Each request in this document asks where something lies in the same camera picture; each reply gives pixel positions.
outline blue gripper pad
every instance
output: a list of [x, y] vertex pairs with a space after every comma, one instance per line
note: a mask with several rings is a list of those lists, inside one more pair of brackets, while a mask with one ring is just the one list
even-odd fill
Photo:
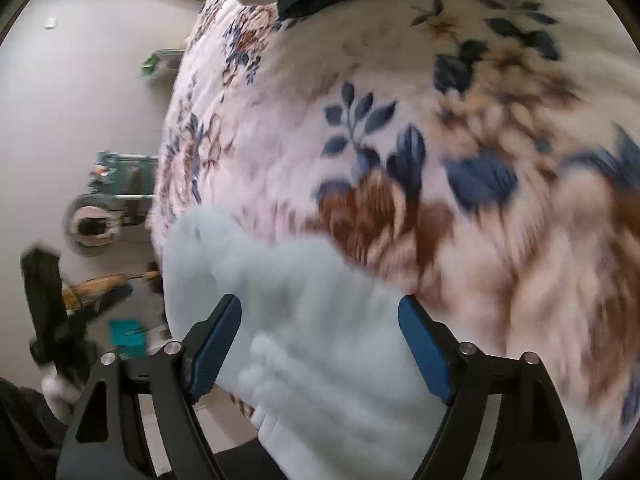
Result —
[[202, 395], [208, 394], [216, 383], [222, 363], [240, 327], [241, 319], [240, 300], [233, 296], [191, 364], [188, 393], [193, 403], [198, 402]]
[[414, 298], [402, 298], [398, 305], [398, 323], [404, 339], [414, 355], [429, 391], [449, 404], [455, 389], [449, 377], [449, 364], [445, 353], [437, 345], [427, 324], [436, 324]]

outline brown flower pattern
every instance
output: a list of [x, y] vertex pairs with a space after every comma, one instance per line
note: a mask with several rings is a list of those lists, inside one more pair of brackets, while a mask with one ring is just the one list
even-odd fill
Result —
[[465, 95], [451, 89], [439, 99], [434, 134], [449, 156], [489, 149], [508, 164], [526, 158], [555, 171], [580, 143], [550, 122], [548, 112], [576, 107], [580, 90], [567, 72], [508, 42], [476, 63]]
[[[535, 348], [565, 397], [610, 406], [615, 423], [640, 352], [638, 195], [581, 169], [556, 180], [547, 196], [546, 221], [511, 289], [508, 353]], [[570, 347], [579, 348], [577, 359], [564, 354]]]
[[243, 7], [224, 33], [226, 68], [222, 73], [227, 88], [244, 70], [246, 83], [252, 84], [260, 68], [261, 54], [267, 48], [267, 35], [278, 15], [273, 6]]
[[383, 171], [373, 171], [348, 193], [329, 192], [306, 228], [327, 232], [352, 262], [420, 296], [423, 277], [453, 212], [444, 202], [407, 202]]
[[426, 30], [435, 40], [453, 38], [456, 35], [458, 19], [452, 14], [442, 13], [427, 20]]

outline metal screw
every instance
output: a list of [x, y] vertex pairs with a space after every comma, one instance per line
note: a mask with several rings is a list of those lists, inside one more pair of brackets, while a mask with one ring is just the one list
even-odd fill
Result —
[[109, 366], [115, 360], [116, 360], [116, 354], [114, 354], [113, 352], [107, 352], [105, 355], [103, 355], [100, 358], [100, 362], [105, 366]]
[[537, 365], [540, 362], [540, 356], [534, 352], [524, 352], [524, 361], [530, 365]]
[[169, 355], [177, 354], [182, 349], [182, 345], [177, 341], [170, 341], [164, 345], [164, 353]]
[[476, 345], [467, 341], [460, 343], [458, 349], [460, 350], [460, 353], [464, 355], [473, 355], [478, 351], [478, 347]]

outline bed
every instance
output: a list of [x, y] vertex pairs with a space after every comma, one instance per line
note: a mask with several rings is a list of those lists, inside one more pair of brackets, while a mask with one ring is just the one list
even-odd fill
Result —
[[537, 352], [617, 450], [640, 407], [639, 140], [640, 54], [606, 0], [291, 20], [208, 0], [148, 225], [159, 254], [197, 205], [273, 244], [322, 234], [459, 340]]

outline blue leaf pattern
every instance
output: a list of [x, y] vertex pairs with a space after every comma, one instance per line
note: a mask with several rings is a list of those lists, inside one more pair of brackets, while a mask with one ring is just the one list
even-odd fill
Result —
[[556, 20], [555, 18], [547, 16], [542, 12], [525, 12], [525, 15], [529, 16], [532, 20], [544, 23], [545, 25], [555, 25], [558, 22], [558, 20]]
[[426, 22], [431, 17], [431, 13], [427, 12], [425, 14], [420, 14], [411, 22], [411, 27], [415, 27], [416, 25], [420, 25], [421, 23]]
[[433, 7], [433, 13], [435, 16], [439, 16], [444, 10], [442, 0], [433, 0], [433, 2], [431, 3], [431, 7]]
[[330, 126], [340, 126], [342, 124], [342, 107], [328, 106], [324, 109], [324, 118]]
[[489, 18], [484, 22], [499, 36], [507, 38], [520, 38], [522, 36], [522, 31], [506, 18]]
[[345, 136], [338, 135], [329, 139], [324, 145], [324, 149], [320, 156], [337, 156], [340, 155], [347, 146], [349, 141]]
[[540, 137], [533, 141], [533, 145], [536, 147], [538, 153], [550, 153], [552, 151], [551, 142], [545, 137]]
[[351, 108], [356, 93], [353, 84], [345, 81], [345, 83], [342, 85], [342, 91], [340, 93], [342, 94], [342, 100], [344, 104], [347, 105], [347, 108]]
[[386, 160], [387, 173], [402, 187], [407, 200], [416, 202], [422, 190], [422, 168], [427, 158], [424, 138], [418, 128], [410, 124], [398, 134], [396, 152]]
[[487, 50], [485, 41], [466, 40], [460, 45], [458, 58], [467, 66], [473, 65], [482, 59], [482, 54]]
[[578, 164], [599, 170], [618, 189], [640, 189], [640, 148], [622, 129], [615, 125], [618, 133], [618, 157], [598, 147], [590, 152], [567, 157], [562, 167]]
[[628, 426], [636, 416], [640, 409], [640, 367], [638, 359], [636, 359], [635, 369], [631, 373], [629, 379], [629, 387], [626, 391], [626, 396], [622, 402], [622, 409], [620, 410], [620, 422], [623, 426]]
[[487, 9], [501, 9], [504, 10], [506, 7], [503, 4], [496, 2], [495, 0], [478, 0], [479, 3], [483, 4]]
[[255, 80], [255, 74], [258, 72], [258, 68], [260, 68], [260, 61], [262, 60], [261, 56], [257, 56], [254, 61], [246, 68], [246, 74], [244, 75], [244, 79], [248, 85], [253, 84]]
[[356, 157], [356, 162], [354, 162], [351, 169], [351, 176], [355, 182], [380, 166], [380, 155], [373, 148], [359, 148], [356, 152]]
[[356, 110], [354, 112], [354, 118], [356, 122], [361, 121], [364, 116], [370, 112], [372, 106], [373, 94], [369, 92], [362, 99], [360, 99], [360, 102], [358, 102], [358, 105], [356, 106]]
[[433, 85], [438, 92], [446, 94], [455, 89], [461, 94], [471, 86], [473, 69], [456, 56], [436, 55], [436, 67], [433, 72]]
[[549, 61], [558, 61], [560, 59], [556, 42], [546, 30], [536, 30], [524, 38], [524, 41], [527, 46], [534, 47], [544, 59]]
[[166, 144], [166, 156], [173, 157], [180, 151], [180, 137], [175, 136], [174, 140], [169, 140]]
[[191, 168], [191, 176], [193, 177], [193, 181], [196, 183], [198, 177], [200, 176], [200, 144], [202, 143], [202, 139], [204, 138], [204, 126], [200, 125], [200, 130], [198, 131], [198, 135], [196, 137], [196, 143], [193, 147], [193, 165]]
[[193, 197], [196, 200], [196, 204], [202, 204], [200, 192], [198, 191], [198, 181], [195, 178], [191, 181], [191, 192], [193, 193]]
[[391, 104], [386, 106], [382, 106], [380, 108], [376, 108], [371, 112], [367, 121], [364, 123], [364, 131], [365, 133], [372, 134], [373, 132], [379, 130], [386, 126], [386, 124], [391, 120], [396, 111], [396, 102], [393, 101]]
[[476, 158], [445, 159], [443, 164], [451, 190], [467, 212], [489, 203], [505, 204], [518, 183], [513, 170], [489, 150]]
[[189, 122], [187, 123], [185, 128], [192, 136], [195, 135], [196, 131], [198, 130], [198, 118], [196, 117], [196, 115], [190, 115]]

